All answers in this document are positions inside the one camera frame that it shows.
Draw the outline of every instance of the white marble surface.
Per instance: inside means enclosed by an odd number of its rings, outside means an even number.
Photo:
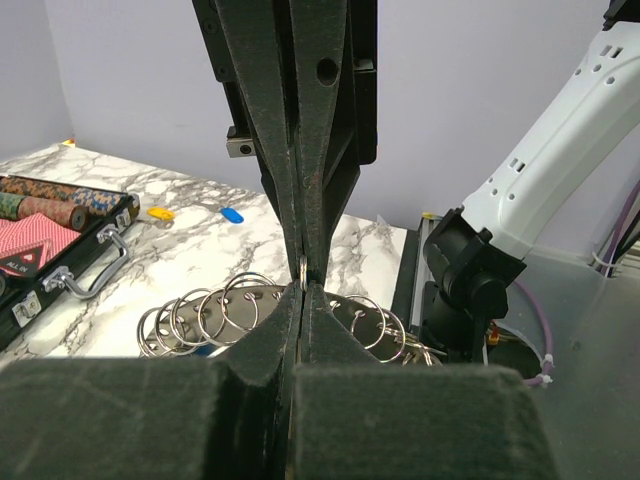
[[[132,260],[92,300],[61,295],[0,355],[0,366],[33,356],[138,356],[136,326],[152,307],[247,270],[290,281],[282,230],[265,195],[60,145],[1,164],[0,172],[137,193],[141,212],[157,205],[177,214],[174,226],[161,230],[141,213],[125,234]],[[218,213],[224,206],[238,210],[244,223],[225,220]],[[389,308],[405,235],[345,215],[333,238],[326,290],[369,295]],[[113,250],[80,285],[115,258]]]

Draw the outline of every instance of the poker chip case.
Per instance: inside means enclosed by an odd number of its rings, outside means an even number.
[[[0,351],[62,293],[96,296],[129,261],[122,234],[139,212],[135,194],[0,175]],[[117,259],[81,287],[109,249]]]

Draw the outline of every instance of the yellow object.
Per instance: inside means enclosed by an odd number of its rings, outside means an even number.
[[[147,215],[153,218],[159,218],[160,220],[164,220],[165,222],[170,222],[171,220],[176,218],[175,213],[162,207],[151,207],[149,210],[147,210]]]
[[[500,343],[500,331],[498,330],[498,327],[496,327],[495,323],[493,323],[492,325],[493,325],[493,330],[491,331],[491,334],[487,338],[487,345],[491,345],[492,347],[495,347],[498,343]]]
[[[427,220],[442,220],[440,215],[436,215],[435,213],[424,212],[422,214],[422,218],[426,218]]]

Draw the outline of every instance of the case handle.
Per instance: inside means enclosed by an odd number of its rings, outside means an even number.
[[[105,286],[105,284],[111,280],[116,272],[127,263],[130,258],[129,246],[123,240],[118,233],[118,229],[115,225],[107,225],[100,230],[97,234],[98,243],[104,243],[107,240],[111,240],[120,250],[120,256],[113,262],[111,262],[107,268],[105,268],[100,275],[94,280],[89,290],[84,290],[73,278],[73,273],[68,267],[58,267],[54,272],[42,281],[42,286],[45,292],[52,292],[56,288],[65,287],[69,289],[69,292],[80,300],[88,300],[95,297],[98,292]]]

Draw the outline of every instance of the white wall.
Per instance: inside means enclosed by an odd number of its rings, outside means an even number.
[[[44,1],[0,2],[0,160],[69,138]]]
[[[422,211],[460,204],[511,151],[600,30],[608,0],[379,4],[379,155],[348,212],[415,227]],[[79,144],[259,188],[255,159],[227,158],[230,117],[189,0],[47,6]],[[590,251],[640,175],[639,141],[576,192],[543,244]]]

